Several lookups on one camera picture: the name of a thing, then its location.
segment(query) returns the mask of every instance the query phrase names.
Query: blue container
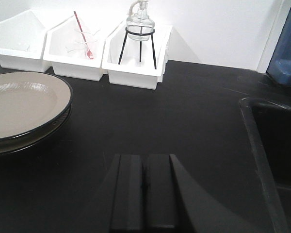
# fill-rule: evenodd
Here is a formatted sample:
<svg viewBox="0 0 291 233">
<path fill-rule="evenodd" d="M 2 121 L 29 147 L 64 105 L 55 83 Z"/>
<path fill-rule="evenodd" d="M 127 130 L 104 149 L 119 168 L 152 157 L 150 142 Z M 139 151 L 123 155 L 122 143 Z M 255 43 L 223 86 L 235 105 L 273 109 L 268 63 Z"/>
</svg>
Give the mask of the blue container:
<svg viewBox="0 0 291 233">
<path fill-rule="evenodd" d="M 291 9 L 267 73 L 278 83 L 291 86 Z"/>
</svg>

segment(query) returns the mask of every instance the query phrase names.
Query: ceramic plate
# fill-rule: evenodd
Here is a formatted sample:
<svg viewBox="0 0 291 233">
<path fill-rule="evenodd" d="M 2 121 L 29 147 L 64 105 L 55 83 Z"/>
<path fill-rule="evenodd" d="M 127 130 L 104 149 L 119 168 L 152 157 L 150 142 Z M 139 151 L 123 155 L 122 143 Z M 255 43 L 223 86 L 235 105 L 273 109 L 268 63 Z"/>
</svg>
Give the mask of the ceramic plate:
<svg viewBox="0 0 291 233">
<path fill-rule="evenodd" d="M 68 120 L 69 116 L 70 108 L 68 108 L 54 121 L 46 124 L 44 127 L 41 127 L 31 133 L 26 133 L 19 137 L 9 138 L 0 141 L 0 155 L 7 152 L 15 152 L 21 149 L 25 149 L 38 143 L 43 138 L 57 131 Z"/>
<path fill-rule="evenodd" d="M 43 127 L 66 111 L 71 101 L 70 85 L 53 75 L 0 74 L 0 141 Z"/>
</svg>

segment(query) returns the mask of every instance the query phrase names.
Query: glass bottle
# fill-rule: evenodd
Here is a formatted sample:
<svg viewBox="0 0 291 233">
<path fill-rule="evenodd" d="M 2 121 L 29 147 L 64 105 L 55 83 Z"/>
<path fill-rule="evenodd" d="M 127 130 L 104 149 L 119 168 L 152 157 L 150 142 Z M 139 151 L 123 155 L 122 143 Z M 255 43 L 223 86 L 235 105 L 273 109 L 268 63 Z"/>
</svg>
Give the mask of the glass bottle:
<svg viewBox="0 0 291 233">
<path fill-rule="evenodd" d="M 130 16 L 127 18 L 127 30 L 133 33 L 150 33 L 154 30 L 155 23 L 150 19 L 147 14 L 147 3 L 148 0 L 140 0 L 139 8 L 137 13 L 132 14 L 132 8 L 130 8 Z M 128 34 L 129 38 L 137 41 L 147 41 L 149 39 L 149 35 L 140 36 L 140 35 L 132 35 Z"/>
</svg>

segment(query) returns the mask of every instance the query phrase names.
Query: ring stand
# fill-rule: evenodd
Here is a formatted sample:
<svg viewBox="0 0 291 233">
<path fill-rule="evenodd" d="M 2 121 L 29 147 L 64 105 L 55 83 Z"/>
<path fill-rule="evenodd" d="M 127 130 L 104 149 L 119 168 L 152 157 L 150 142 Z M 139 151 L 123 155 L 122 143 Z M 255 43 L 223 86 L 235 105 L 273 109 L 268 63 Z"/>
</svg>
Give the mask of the ring stand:
<svg viewBox="0 0 291 233">
<path fill-rule="evenodd" d="M 125 37 L 124 37 L 124 42 L 123 42 L 123 46 L 122 46 L 122 50 L 121 50 L 121 55 L 120 58 L 118 60 L 118 64 L 121 64 L 121 60 L 122 60 L 122 56 L 123 56 L 123 52 L 124 52 L 124 47 L 126 44 L 126 39 L 127 39 L 127 35 L 128 34 L 132 34 L 132 35 L 138 35 L 138 36 L 147 36 L 150 35 L 151 36 L 151 40 L 152 40 L 152 50 L 153 50 L 153 61 L 154 61 L 154 69 L 156 69 L 156 57 L 155 57 L 155 50 L 154 50 L 154 40 L 153 40 L 153 34 L 155 32 L 155 29 L 153 29 L 152 32 L 150 33 L 133 33 L 128 31 L 127 27 L 125 28 Z M 140 41 L 140 50 L 139 50 L 139 62 L 141 62 L 141 53 L 142 53 L 142 41 Z"/>
</svg>

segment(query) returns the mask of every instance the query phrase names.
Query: black sink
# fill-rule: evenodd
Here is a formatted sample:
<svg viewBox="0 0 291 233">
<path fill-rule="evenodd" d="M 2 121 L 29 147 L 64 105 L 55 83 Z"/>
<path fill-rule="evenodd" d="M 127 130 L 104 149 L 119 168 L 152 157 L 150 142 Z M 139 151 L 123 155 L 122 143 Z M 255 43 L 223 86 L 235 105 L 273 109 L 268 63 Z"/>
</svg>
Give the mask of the black sink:
<svg viewBox="0 0 291 233">
<path fill-rule="evenodd" d="M 291 106 L 241 100 L 266 202 L 278 232 L 291 232 Z"/>
</svg>

